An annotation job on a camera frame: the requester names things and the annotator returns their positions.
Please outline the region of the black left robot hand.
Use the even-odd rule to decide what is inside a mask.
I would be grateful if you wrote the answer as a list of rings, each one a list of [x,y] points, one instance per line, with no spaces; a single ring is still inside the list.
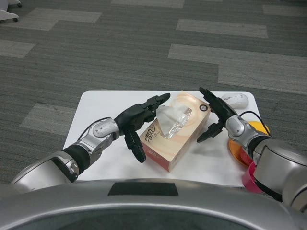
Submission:
[[[114,121],[119,127],[119,133],[124,136],[127,148],[130,149],[136,159],[143,163],[146,155],[137,131],[144,123],[152,122],[156,117],[156,110],[170,98],[170,93],[149,98],[146,102],[137,103],[122,113]]]

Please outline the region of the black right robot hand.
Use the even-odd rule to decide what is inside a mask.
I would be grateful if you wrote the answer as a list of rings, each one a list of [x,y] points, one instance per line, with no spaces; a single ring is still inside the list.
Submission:
[[[221,98],[216,97],[208,89],[200,87],[199,91],[203,94],[203,98],[209,103],[211,112],[217,115],[218,123],[212,123],[210,126],[208,126],[208,130],[197,138],[197,143],[201,143],[208,138],[213,138],[220,134],[222,129],[226,126],[226,121],[230,117],[237,115],[231,106],[229,106]]]

